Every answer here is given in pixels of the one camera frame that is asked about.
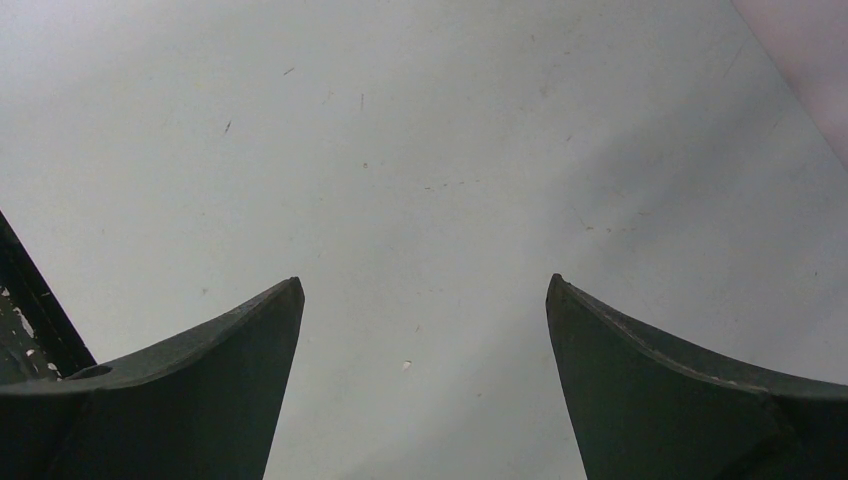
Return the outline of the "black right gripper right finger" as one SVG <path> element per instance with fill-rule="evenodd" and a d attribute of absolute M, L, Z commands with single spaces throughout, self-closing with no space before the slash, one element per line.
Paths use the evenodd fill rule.
<path fill-rule="evenodd" d="M 847 389 L 754 366 L 554 275 L 552 349 L 590 479 L 843 479 Z"/>

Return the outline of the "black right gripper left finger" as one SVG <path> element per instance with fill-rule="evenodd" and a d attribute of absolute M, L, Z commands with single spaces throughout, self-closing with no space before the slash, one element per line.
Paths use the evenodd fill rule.
<path fill-rule="evenodd" d="M 2 477 L 262 478 L 304 304 L 290 278 L 69 378 L 3 386 Z"/>

